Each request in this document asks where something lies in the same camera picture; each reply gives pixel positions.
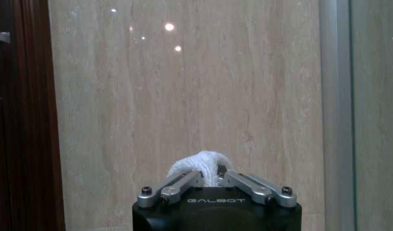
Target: glass panel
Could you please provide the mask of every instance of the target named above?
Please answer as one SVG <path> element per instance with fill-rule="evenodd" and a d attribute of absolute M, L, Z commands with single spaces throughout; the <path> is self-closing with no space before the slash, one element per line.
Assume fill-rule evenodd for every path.
<path fill-rule="evenodd" d="M 358 229 L 393 231 L 393 0 L 352 0 Z"/>
<path fill-rule="evenodd" d="M 215 150 L 324 229 L 319 0 L 50 0 L 68 230 L 126 231 L 146 185 Z"/>

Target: wooden door frame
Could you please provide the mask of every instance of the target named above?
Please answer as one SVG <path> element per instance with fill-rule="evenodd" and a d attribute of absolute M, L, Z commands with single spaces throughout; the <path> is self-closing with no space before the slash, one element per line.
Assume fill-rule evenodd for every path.
<path fill-rule="evenodd" d="M 48 0 L 7 0 L 18 69 L 6 117 L 18 134 L 8 155 L 14 230 L 63 231 L 64 202 Z"/>

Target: white towel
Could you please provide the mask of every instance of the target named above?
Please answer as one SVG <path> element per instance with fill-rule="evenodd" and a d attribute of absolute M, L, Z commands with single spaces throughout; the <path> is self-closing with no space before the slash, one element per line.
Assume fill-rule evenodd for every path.
<path fill-rule="evenodd" d="M 219 165 L 224 165 L 227 170 L 232 170 L 232 162 L 224 154 L 214 151 L 200 151 L 199 154 L 179 160 L 172 165 L 168 177 L 184 171 L 198 170 L 203 172 L 204 186 L 218 187 L 220 180 L 218 175 Z"/>

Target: metal bolt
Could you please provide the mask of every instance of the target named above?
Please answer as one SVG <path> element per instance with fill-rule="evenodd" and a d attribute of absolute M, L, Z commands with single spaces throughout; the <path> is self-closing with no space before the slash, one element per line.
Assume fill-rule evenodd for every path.
<path fill-rule="evenodd" d="M 143 187 L 142 192 L 144 195 L 150 195 L 152 193 L 152 188 L 150 186 Z"/>
<path fill-rule="evenodd" d="M 291 187 L 284 186 L 282 191 L 283 191 L 283 194 L 287 194 L 290 196 L 292 195 L 292 188 Z"/>

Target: door handle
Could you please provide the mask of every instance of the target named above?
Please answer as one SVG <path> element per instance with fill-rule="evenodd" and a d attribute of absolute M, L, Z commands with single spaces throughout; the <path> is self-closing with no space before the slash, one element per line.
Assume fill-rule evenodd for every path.
<path fill-rule="evenodd" d="M 0 42 L 11 43 L 11 34 L 10 34 L 10 32 L 0 32 Z"/>

